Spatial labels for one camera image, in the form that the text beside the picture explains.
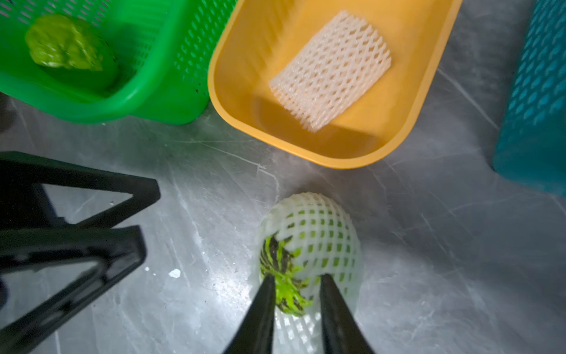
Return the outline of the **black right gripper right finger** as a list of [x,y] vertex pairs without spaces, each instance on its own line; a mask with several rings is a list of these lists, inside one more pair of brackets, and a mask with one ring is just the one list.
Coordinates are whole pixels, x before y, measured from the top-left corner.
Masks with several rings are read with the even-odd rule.
[[322,342],[326,354],[374,354],[330,274],[321,276]]

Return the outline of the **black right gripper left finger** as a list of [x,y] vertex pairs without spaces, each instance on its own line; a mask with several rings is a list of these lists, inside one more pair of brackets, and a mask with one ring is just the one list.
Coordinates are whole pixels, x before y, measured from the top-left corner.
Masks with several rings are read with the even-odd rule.
[[274,340],[276,283],[268,275],[246,314],[240,328],[224,353],[271,354]]

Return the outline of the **green custard apple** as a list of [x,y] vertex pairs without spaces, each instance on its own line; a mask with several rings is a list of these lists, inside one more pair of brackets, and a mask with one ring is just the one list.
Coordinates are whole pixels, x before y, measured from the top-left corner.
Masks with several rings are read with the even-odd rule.
[[352,219],[340,207],[278,207],[259,228],[259,272],[273,275],[276,305],[302,317],[320,301],[321,276],[330,274],[346,304],[358,303],[362,252]]
[[25,34],[29,55],[48,75],[93,91],[113,85],[119,63],[100,31],[66,14],[38,17]]

